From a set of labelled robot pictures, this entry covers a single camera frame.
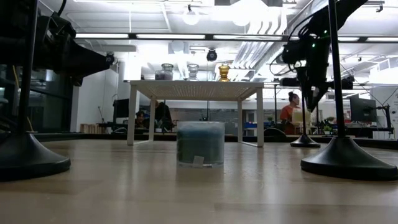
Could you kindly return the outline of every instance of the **table leg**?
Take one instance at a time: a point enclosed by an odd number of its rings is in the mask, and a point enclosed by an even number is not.
[[[257,89],[257,147],[264,146],[264,110],[262,88]]]
[[[129,125],[127,127],[127,145],[134,145],[134,129],[136,128],[136,100],[137,100],[137,86],[130,86],[130,100],[129,100]]]
[[[156,99],[152,97],[150,99],[150,117],[149,117],[149,140],[154,140],[154,131],[155,131],[155,108]]]
[[[242,101],[238,101],[238,142],[243,142],[243,112]]]

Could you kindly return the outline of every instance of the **orange shirt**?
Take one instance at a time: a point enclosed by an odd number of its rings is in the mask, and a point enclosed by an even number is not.
[[[293,107],[290,105],[284,106],[282,108],[282,112],[280,114],[280,119],[281,120],[287,120],[285,124],[285,134],[294,134],[294,125],[291,123],[292,122],[292,116],[293,116]]]

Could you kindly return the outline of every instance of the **ceiling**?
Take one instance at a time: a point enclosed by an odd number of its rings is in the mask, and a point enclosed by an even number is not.
[[[268,7],[265,13],[261,13],[261,10],[263,10],[262,6],[253,4],[253,6],[258,7],[240,6],[239,10],[232,11],[231,6],[215,6],[215,0],[196,1],[191,2],[191,4],[192,9],[199,15],[199,21],[191,26],[183,19],[184,12],[187,10],[185,3],[132,4],[79,1],[83,0],[69,0],[62,14],[62,17],[69,20],[78,32],[247,34],[253,32],[252,28],[255,23],[237,26],[235,24],[237,21],[245,20],[245,17],[251,16],[251,14],[258,14],[272,21],[275,16],[272,12],[276,10],[276,7]],[[300,15],[300,11],[308,3],[312,3],[309,6],[314,7],[326,2],[326,0],[296,0],[297,4],[294,7],[283,7],[283,9],[278,7],[279,10],[283,11],[287,20],[285,27],[281,25],[283,21],[278,21],[281,28],[286,28],[282,31],[292,30],[291,24],[294,23],[294,20],[306,16]],[[398,2],[394,0],[385,0],[384,2],[384,10],[381,12],[376,12],[376,9],[379,8],[377,5],[367,5],[359,8],[339,30],[339,35],[398,35],[398,23],[396,22],[396,18],[398,18]],[[61,3],[62,0],[40,0],[39,7],[42,13],[50,14],[52,11],[57,11]],[[261,30],[258,29],[253,33],[260,34]],[[176,59],[175,55],[169,54],[170,42],[167,40],[87,40],[79,42],[79,44],[97,51],[109,51],[113,47],[129,51],[129,47],[135,46],[141,56],[142,74],[153,76],[156,70],[161,69],[160,65],[162,63],[173,63],[175,68],[181,65],[181,61],[177,61],[181,60],[180,57]],[[187,45],[189,54],[184,56],[183,64],[196,63],[199,64],[200,70],[213,72],[216,70],[217,64],[236,60],[240,52],[249,54],[248,58],[252,58],[251,60],[256,62],[263,56],[270,54],[268,49],[271,49],[271,44],[269,44],[269,46],[264,46],[264,51],[258,51],[258,54],[256,54],[255,45],[252,51],[245,52],[243,51],[242,42],[188,41]],[[217,61],[207,62],[206,52],[190,50],[193,46],[204,47],[206,50],[215,48],[218,53]],[[347,69],[355,69],[356,74],[359,76],[369,74],[371,66],[375,65],[380,58],[388,57],[389,55],[398,55],[397,44],[340,44],[341,64]],[[256,72],[258,75],[262,75],[259,71],[266,70],[268,70],[268,65],[264,65],[262,69],[258,69]]]

